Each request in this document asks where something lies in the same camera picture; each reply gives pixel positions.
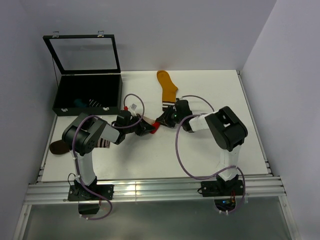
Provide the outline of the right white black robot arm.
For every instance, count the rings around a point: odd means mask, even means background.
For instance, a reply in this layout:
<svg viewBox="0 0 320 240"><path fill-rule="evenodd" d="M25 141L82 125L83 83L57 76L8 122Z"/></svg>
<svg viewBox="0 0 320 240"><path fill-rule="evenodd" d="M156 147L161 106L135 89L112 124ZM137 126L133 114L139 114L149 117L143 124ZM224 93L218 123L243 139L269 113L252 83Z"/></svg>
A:
<svg viewBox="0 0 320 240"><path fill-rule="evenodd" d="M248 136L248 130L229 106L217 111L193 114L189 102L178 99L170 105L156 122L188 133L210 130L216 144L220 147L220 160L217 165L216 180L209 181L209 177L202 177L201 194L204 197L240 196L245 194L245 180L239 179L242 171L237 167L241 146Z"/></svg>

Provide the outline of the teal sock with red heel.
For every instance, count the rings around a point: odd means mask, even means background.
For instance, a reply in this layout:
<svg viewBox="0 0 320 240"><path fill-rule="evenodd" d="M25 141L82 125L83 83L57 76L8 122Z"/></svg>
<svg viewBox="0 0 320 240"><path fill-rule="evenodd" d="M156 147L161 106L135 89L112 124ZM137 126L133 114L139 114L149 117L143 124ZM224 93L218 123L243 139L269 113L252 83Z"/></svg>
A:
<svg viewBox="0 0 320 240"><path fill-rule="evenodd" d="M73 104L76 108L88 108L89 102L86 99L77 98L73 101Z"/></svg>

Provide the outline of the beige red reindeer sock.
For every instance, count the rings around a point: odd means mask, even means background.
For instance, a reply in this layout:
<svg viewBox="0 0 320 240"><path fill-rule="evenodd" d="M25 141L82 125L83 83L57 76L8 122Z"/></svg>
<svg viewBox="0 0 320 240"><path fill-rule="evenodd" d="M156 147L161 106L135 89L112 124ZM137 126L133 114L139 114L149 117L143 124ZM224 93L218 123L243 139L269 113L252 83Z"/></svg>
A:
<svg viewBox="0 0 320 240"><path fill-rule="evenodd" d="M141 122L139 123L138 135L144 136L146 134L154 134L159 127L159 122L149 117L143 116Z"/></svg>

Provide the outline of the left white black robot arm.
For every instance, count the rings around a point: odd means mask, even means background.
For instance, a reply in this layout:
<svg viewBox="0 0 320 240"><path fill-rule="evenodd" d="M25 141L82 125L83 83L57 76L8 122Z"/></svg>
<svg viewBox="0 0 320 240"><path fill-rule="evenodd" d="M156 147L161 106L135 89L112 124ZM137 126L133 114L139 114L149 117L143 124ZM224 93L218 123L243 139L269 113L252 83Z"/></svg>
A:
<svg viewBox="0 0 320 240"><path fill-rule="evenodd" d="M69 187L67 200L111 200L114 186L98 184L93 168L93 150L101 147L103 140L119 145L127 134L144 136L154 130L154 125L133 110L121 110L112 123L94 115L81 113L62 134L62 140L68 145L75 165L75 177L73 185Z"/></svg>

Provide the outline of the black white striped ankle sock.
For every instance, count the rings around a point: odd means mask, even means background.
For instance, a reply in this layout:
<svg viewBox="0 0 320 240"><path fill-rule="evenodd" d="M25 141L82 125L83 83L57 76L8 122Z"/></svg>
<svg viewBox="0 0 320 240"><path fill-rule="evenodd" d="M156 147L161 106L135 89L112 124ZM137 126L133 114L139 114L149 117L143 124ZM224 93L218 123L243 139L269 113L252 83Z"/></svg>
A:
<svg viewBox="0 0 320 240"><path fill-rule="evenodd" d="M88 106L90 108L100 108L100 107L102 107L102 104L95 99L89 99Z"/></svg>

